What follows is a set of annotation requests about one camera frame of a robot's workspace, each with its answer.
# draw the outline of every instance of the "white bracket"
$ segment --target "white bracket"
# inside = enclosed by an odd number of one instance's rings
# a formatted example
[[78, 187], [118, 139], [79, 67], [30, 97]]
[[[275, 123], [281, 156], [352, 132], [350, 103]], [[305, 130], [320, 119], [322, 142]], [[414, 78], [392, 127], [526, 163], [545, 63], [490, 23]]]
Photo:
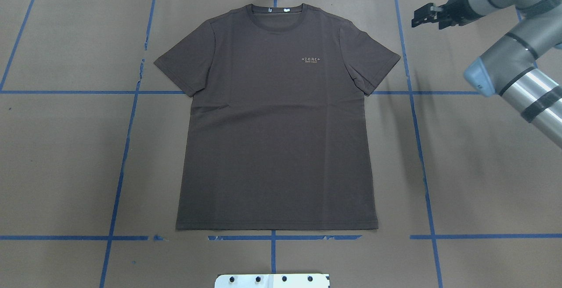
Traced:
[[329, 274], [220, 275], [215, 288], [330, 288]]

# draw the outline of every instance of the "shirt logo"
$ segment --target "shirt logo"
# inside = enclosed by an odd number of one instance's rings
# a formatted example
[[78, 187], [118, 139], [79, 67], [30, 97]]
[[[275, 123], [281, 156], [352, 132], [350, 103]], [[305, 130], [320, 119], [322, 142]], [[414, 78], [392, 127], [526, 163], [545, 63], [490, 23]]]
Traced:
[[318, 63], [320, 58], [302, 58], [301, 59], [304, 63]]

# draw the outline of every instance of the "gray robot arm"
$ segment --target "gray robot arm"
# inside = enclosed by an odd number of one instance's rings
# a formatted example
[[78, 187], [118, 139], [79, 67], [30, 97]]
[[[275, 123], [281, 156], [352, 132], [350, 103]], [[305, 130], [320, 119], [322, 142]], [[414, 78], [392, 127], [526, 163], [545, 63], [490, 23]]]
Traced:
[[465, 25], [515, 5], [525, 17], [464, 72], [484, 96], [499, 94], [529, 123], [562, 148], [562, 88], [534, 66], [551, 48], [562, 48], [562, 0], [449, 0], [416, 10], [412, 27], [439, 22]]

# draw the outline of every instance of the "t-shirt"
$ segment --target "t-shirt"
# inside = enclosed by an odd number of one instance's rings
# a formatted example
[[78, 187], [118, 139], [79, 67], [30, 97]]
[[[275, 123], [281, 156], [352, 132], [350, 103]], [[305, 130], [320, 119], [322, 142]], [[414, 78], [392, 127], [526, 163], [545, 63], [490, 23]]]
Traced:
[[364, 102], [399, 59], [307, 4], [203, 22], [154, 62], [193, 96], [176, 228], [378, 228]]

